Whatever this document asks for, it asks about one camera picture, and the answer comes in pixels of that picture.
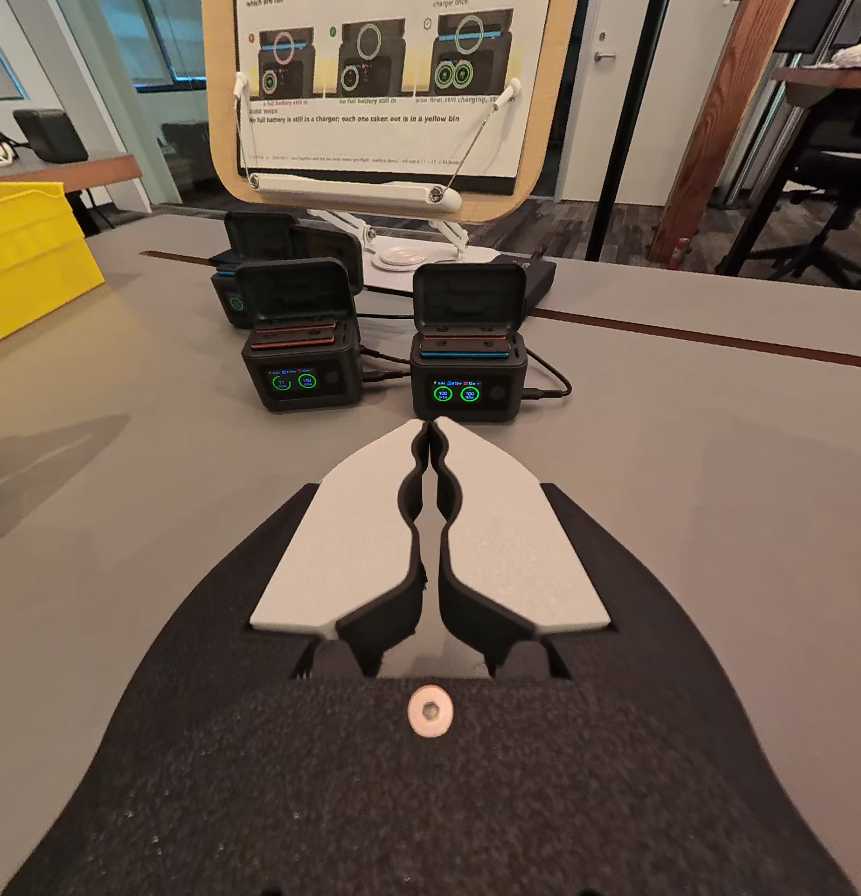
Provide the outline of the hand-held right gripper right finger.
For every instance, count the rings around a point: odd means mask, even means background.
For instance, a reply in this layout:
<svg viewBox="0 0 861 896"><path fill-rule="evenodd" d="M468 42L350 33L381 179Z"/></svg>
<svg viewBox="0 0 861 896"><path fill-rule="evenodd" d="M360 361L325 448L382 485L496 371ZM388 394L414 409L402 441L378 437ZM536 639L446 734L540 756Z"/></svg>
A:
<svg viewBox="0 0 861 896"><path fill-rule="evenodd" d="M434 421L442 622L495 676L515 644L601 632L611 617L540 480L455 420Z"/></svg>

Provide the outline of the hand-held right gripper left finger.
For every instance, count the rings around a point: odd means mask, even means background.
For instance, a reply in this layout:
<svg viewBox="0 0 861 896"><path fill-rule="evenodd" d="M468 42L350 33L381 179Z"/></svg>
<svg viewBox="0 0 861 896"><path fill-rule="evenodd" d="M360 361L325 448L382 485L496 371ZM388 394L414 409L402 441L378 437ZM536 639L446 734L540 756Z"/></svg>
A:
<svg viewBox="0 0 861 896"><path fill-rule="evenodd" d="M428 423L409 420L324 476L250 615L252 629L341 641L365 676L378 674L423 611L415 520L429 439Z"/></svg>

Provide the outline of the black battery charging case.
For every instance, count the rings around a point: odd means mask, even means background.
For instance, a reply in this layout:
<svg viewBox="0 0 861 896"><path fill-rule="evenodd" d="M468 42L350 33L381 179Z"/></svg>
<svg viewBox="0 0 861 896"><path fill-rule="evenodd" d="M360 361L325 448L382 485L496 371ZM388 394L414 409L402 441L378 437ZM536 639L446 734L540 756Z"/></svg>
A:
<svg viewBox="0 0 861 896"><path fill-rule="evenodd" d="M41 161L70 164L89 160L89 152L62 109L18 108L12 117Z"/></svg>
<svg viewBox="0 0 861 896"><path fill-rule="evenodd" d="M514 420L528 356L519 332L525 272L513 263L426 263L413 278L415 335L409 364L415 415L460 423ZM421 337L507 336L508 360L418 357Z"/></svg>
<svg viewBox="0 0 861 896"><path fill-rule="evenodd" d="M363 252L356 237L326 223L299 221L290 227L289 240L292 258L334 259L346 268L351 293L363 291Z"/></svg>
<svg viewBox="0 0 861 896"><path fill-rule="evenodd" d="M348 407L362 397L361 335L346 268L334 259L244 263L236 286L253 319L243 362L271 412ZM266 323L336 321L333 345L253 351Z"/></svg>
<svg viewBox="0 0 861 896"><path fill-rule="evenodd" d="M237 269L246 262L270 262L292 260L289 229L297 220L286 212L264 210L227 210L223 225L230 248L212 258L210 263L219 267ZM252 315L236 286L235 277L211 277L216 296L229 323L236 329L249 330Z"/></svg>

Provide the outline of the yellow plastic bin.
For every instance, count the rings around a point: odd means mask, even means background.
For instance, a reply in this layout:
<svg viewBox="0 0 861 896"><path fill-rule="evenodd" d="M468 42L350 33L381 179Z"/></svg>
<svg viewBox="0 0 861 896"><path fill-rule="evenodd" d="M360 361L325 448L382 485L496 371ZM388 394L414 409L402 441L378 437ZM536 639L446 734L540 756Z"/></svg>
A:
<svg viewBox="0 0 861 896"><path fill-rule="evenodd" d="M0 181L0 341L103 283L61 183Z"/></svg>

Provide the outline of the black charging hub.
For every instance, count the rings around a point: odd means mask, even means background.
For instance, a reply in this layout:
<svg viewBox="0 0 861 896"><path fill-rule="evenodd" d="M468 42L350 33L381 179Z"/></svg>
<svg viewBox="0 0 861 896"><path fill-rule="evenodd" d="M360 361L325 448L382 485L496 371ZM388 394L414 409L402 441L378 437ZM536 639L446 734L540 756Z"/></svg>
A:
<svg viewBox="0 0 861 896"><path fill-rule="evenodd" d="M498 254L492 259L492 263L513 263L524 270L526 287L522 319L526 320L527 316L549 294L557 272L556 263L539 254L523 257L510 253Z"/></svg>

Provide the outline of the white paper poster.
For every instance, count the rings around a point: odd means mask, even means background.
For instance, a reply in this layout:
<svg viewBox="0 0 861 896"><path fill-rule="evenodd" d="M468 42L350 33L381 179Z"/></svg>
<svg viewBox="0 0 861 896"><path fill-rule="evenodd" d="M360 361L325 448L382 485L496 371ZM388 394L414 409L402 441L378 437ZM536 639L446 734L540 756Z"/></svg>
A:
<svg viewBox="0 0 861 896"><path fill-rule="evenodd" d="M549 2L235 2L251 171L511 192Z"/></svg>

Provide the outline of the white door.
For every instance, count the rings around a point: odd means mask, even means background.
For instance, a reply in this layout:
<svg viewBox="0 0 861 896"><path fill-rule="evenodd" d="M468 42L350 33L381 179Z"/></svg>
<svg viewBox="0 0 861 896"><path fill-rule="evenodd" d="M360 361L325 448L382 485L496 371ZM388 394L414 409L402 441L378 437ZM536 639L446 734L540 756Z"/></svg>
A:
<svg viewBox="0 0 861 896"><path fill-rule="evenodd" d="M647 1L589 1L555 197L595 203L602 192Z"/></svg>

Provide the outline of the instruction sheet on wooden stand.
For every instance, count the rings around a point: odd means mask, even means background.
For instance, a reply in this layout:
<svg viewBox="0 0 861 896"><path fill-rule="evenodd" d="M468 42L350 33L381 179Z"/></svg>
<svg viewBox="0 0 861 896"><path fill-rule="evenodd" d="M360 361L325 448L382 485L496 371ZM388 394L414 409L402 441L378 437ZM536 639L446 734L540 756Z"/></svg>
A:
<svg viewBox="0 0 861 896"><path fill-rule="evenodd" d="M249 203L396 218L480 223L502 218L531 193L542 172L576 2L549 2L527 122L526 139L510 193L457 190L419 181L379 181L362 175L304 176L251 171L243 159L242 115L247 79L236 59L235 2L202 2L211 152L223 186Z"/></svg>

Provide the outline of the wooden edged table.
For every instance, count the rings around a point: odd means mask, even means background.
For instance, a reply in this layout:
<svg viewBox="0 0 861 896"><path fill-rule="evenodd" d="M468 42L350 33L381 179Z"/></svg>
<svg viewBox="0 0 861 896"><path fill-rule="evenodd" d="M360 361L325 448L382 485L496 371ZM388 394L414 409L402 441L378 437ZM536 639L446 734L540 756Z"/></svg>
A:
<svg viewBox="0 0 861 896"><path fill-rule="evenodd" d="M18 152L11 165L0 166L0 182L61 183L65 193L75 193L132 181L142 174L139 163L128 153L96 153L86 161L50 163L28 149Z"/></svg>

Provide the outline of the wooden pillar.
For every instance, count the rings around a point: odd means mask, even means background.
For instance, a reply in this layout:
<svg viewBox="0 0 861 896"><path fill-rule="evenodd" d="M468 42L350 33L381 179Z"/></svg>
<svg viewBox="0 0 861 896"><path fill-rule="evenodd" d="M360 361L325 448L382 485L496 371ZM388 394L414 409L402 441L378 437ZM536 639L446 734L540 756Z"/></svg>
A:
<svg viewBox="0 0 861 896"><path fill-rule="evenodd" d="M649 262L666 265L680 241L694 238L793 4L740 2L653 236Z"/></svg>

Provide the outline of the black office chair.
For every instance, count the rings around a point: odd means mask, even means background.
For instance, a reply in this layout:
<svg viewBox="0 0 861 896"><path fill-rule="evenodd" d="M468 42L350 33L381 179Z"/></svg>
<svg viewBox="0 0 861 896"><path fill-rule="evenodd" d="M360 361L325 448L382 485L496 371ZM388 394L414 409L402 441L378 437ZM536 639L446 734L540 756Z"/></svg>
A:
<svg viewBox="0 0 861 896"><path fill-rule="evenodd" d="M797 173L821 190L833 208L823 228L776 270L776 276L799 279L815 268L837 286L861 290L861 265L828 247L830 236L849 230L861 211L861 151L807 151Z"/></svg>

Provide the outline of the dark desk black legs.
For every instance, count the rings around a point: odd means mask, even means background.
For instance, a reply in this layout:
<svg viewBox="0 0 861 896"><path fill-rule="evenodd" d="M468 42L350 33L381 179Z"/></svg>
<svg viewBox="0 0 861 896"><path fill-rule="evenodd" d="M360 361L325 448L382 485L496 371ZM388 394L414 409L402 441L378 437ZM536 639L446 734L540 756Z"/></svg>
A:
<svg viewBox="0 0 861 896"><path fill-rule="evenodd" d="M769 260L773 268L770 279L785 277L777 277L776 270L807 243L759 251L754 247L788 183L805 185L805 190L794 192L796 203L819 190L797 173L801 158L807 151L824 149L861 151L861 68L783 68L772 79L785 84L789 103L801 109L802 116L729 252L715 268L719 275L734 277L749 260Z"/></svg>

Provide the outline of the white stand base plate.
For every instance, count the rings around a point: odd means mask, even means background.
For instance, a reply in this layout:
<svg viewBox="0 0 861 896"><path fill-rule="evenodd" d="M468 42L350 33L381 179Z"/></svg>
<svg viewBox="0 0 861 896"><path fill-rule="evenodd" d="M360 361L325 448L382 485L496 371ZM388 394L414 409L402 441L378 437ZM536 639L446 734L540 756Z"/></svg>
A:
<svg viewBox="0 0 861 896"><path fill-rule="evenodd" d="M366 288L410 296L415 271L425 263L491 263L500 253L469 245L458 253L448 241L378 236L371 251L362 253L362 280Z"/></svg>

